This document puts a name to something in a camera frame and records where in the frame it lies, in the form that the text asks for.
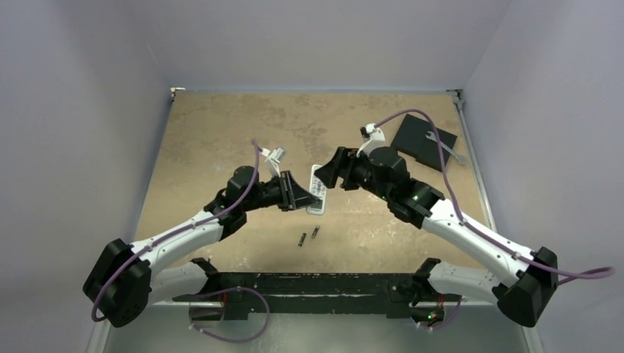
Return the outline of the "white remote control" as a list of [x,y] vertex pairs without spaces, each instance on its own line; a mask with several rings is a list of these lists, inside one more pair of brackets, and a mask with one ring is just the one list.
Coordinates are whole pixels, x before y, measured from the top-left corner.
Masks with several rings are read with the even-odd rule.
[[312,193],[319,201],[311,206],[306,207],[306,212],[311,215],[321,216],[325,214],[326,201],[327,201],[327,188],[315,175],[317,169],[321,168],[321,165],[313,164],[311,166],[310,183],[308,191]]

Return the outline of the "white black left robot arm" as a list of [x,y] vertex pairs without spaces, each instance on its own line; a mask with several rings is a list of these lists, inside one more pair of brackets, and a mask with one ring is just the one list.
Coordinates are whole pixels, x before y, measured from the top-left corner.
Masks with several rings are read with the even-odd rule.
[[157,293],[156,280],[165,268],[191,252],[233,235],[253,210],[277,207],[290,212],[319,203],[290,171],[266,182],[256,167],[237,168],[215,196],[187,221],[146,240],[110,241],[82,287],[92,301],[91,318],[122,327],[136,319]]

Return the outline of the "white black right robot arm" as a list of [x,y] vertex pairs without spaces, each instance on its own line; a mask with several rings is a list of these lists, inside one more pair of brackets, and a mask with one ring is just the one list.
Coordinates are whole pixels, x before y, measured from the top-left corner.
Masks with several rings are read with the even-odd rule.
[[406,161],[391,147],[370,155],[339,147],[313,174],[328,189],[362,188],[374,194],[399,220],[439,236],[483,266],[477,270],[434,260],[413,280],[422,299],[437,293],[469,297],[495,304],[516,324],[535,327],[559,286],[547,271],[558,267],[553,251],[515,243],[455,210],[441,191],[411,177]]

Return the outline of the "black silver AAA battery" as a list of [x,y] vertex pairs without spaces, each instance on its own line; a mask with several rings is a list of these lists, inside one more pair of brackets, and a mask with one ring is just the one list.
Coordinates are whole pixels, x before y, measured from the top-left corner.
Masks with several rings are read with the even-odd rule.
[[319,230],[320,230],[320,226],[319,225],[315,226],[315,228],[314,228],[314,230],[312,232],[312,235],[311,235],[312,239],[314,239],[318,235]]

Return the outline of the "green black AAA battery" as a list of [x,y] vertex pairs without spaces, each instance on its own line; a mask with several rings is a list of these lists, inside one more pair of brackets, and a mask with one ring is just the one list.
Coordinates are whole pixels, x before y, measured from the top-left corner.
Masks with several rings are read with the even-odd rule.
[[307,233],[305,233],[305,232],[302,233],[302,235],[301,235],[301,237],[299,239],[299,242],[298,242],[298,246],[299,247],[301,247],[303,245],[303,243],[305,242],[306,236],[307,236]]

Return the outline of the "black foam pad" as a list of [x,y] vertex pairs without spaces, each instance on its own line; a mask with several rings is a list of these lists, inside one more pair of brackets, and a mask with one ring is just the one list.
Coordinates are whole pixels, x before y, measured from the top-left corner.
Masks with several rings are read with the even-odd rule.
[[436,141],[427,138],[431,126],[426,120],[406,114],[390,146],[418,163],[442,172]]

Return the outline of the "silver open-end wrench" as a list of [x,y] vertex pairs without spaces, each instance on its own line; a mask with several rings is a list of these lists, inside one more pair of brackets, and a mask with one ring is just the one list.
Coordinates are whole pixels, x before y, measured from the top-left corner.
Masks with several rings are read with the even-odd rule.
[[461,154],[456,153],[452,148],[443,143],[441,140],[438,140],[435,134],[432,131],[428,131],[426,133],[426,138],[428,140],[432,140],[434,142],[440,143],[441,147],[447,151],[450,155],[452,155],[460,165],[465,165],[467,163],[467,158]]

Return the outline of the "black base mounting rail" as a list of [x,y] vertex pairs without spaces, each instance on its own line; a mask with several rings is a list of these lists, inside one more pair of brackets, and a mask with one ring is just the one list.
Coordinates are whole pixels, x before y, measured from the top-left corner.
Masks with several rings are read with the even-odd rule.
[[251,313],[355,314],[410,318],[434,325],[458,301],[414,274],[221,272],[196,294],[174,302],[214,303],[225,320]]

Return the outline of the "aluminium table edge frame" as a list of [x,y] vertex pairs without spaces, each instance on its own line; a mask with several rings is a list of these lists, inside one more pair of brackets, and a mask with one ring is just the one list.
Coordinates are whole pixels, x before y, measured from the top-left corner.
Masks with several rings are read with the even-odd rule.
[[[469,156],[469,160],[472,166],[473,174],[475,176],[475,181],[478,186],[480,198],[481,198],[481,206],[483,210],[483,214],[486,218],[487,227],[493,231],[497,231],[496,223],[493,218],[492,208],[489,203],[489,197],[486,191],[486,187],[483,182],[483,177],[481,174],[481,169],[478,164],[478,160],[475,154],[475,150],[472,144],[472,139],[468,130],[468,126],[466,123],[466,119],[464,116],[464,105],[466,104],[466,100],[462,98],[462,89],[458,90],[447,90],[447,93],[453,100],[453,103],[456,108],[456,112],[458,115],[458,119],[460,121],[462,134],[464,136],[464,141],[467,147],[467,154]],[[539,333],[535,329],[521,327],[522,333],[525,338],[526,346],[529,352],[533,353],[544,353],[544,346],[542,344],[542,340],[539,336]]]

